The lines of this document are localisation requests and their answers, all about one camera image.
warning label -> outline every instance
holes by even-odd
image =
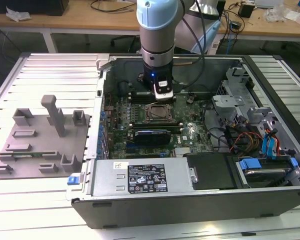
[[[129,165],[128,191],[131,194],[168,192],[165,165]]]

slotted metal platform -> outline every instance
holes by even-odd
[[[93,115],[99,76],[97,58],[97,54],[21,57],[0,88],[0,149],[14,124],[12,115],[16,108],[30,108],[36,115],[47,114],[40,105],[44,94],[54,94],[58,99],[57,107],[65,114],[83,109]],[[289,68],[284,68],[283,61],[264,56],[253,56],[253,59],[300,122],[300,110],[295,108],[300,108],[297,101],[300,99],[300,80],[287,71]],[[266,105],[262,92],[256,88],[256,93]],[[0,240],[300,239],[300,206],[278,217],[90,229],[66,199],[66,189],[67,178],[64,177],[0,180]]]
[[[283,61],[273,56],[251,56],[272,88],[300,124],[300,78]],[[253,89],[264,107],[268,102],[257,86]]]

motherboard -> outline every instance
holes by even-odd
[[[176,95],[174,102],[141,104],[131,97],[106,96],[110,159],[182,157],[213,151],[202,121],[203,100],[189,102]]]

cpu socket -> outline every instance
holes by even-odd
[[[171,114],[171,106],[168,104],[160,104],[160,105],[148,105],[144,107],[145,111],[145,122],[153,123],[171,123],[175,120]]]

blue release tab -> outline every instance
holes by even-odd
[[[299,165],[297,159],[295,159],[294,157],[290,158],[290,162],[294,168]]]
[[[68,176],[68,185],[79,185],[79,176]]]
[[[242,170],[261,169],[261,164],[257,158],[244,158],[239,162]]]

